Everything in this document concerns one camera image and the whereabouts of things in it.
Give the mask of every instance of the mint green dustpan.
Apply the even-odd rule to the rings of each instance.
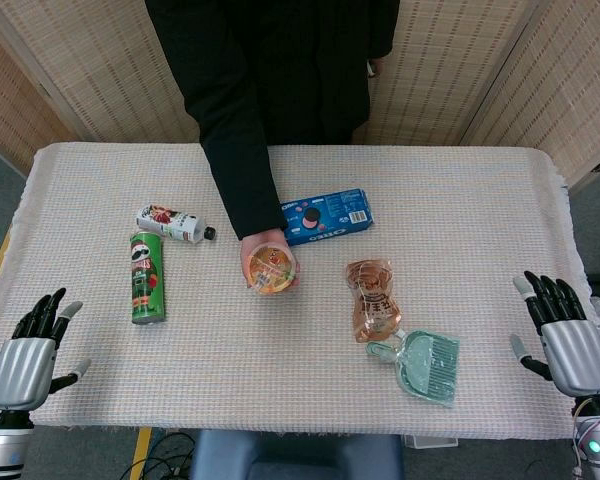
[[[404,336],[399,349],[367,343],[367,353],[395,363],[400,387],[435,403],[453,406],[459,341],[456,338],[415,330]]]

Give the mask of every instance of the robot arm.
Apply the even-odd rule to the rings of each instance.
[[[33,423],[29,412],[40,407],[50,393],[76,383],[90,360],[72,372],[52,379],[56,353],[71,318],[82,307],[73,302],[56,320],[65,289],[46,295],[16,325],[0,351],[0,478],[20,478]]]
[[[576,399],[572,415],[578,466],[573,478],[582,478],[584,458],[600,480],[600,335],[566,282],[538,278],[531,272],[525,272],[525,277],[516,277],[514,285],[527,304],[547,363],[531,358],[516,335],[511,336],[512,349],[525,368]]]

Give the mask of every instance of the blue cookie box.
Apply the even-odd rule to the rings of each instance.
[[[291,246],[359,232],[373,223],[360,188],[283,203],[282,211],[289,223],[284,236]]]

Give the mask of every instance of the pringles can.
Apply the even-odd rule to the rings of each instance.
[[[155,233],[137,232],[131,236],[131,300],[133,323],[164,322],[162,241]]]

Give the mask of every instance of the clear plastic bag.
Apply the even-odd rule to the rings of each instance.
[[[402,318],[391,297],[393,271],[388,260],[362,260],[350,263],[347,285],[354,299],[353,332],[357,342],[389,338]]]

